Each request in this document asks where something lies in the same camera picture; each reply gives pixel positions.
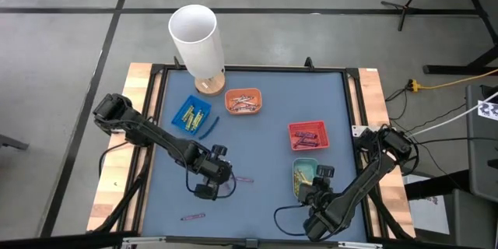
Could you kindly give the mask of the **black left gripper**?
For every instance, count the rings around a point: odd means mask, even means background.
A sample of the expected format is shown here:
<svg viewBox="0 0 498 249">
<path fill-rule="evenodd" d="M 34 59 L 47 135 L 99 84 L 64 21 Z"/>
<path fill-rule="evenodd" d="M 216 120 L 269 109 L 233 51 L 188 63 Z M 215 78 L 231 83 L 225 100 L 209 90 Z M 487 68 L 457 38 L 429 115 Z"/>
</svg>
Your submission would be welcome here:
<svg viewBox="0 0 498 249">
<path fill-rule="evenodd" d="M 189 170 L 195 174 L 201 174 L 211 182 L 216 183 L 207 185 L 197 184 L 194 190 L 196 197 L 206 198 L 207 195 L 208 199 L 215 201 L 219 193 L 218 184 L 223 184 L 230 179 L 232 165 L 225 160 L 221 160 L 219 157 L 212 157 L 210 154 L 204 153 L 194 160 Z"/>
</svg>

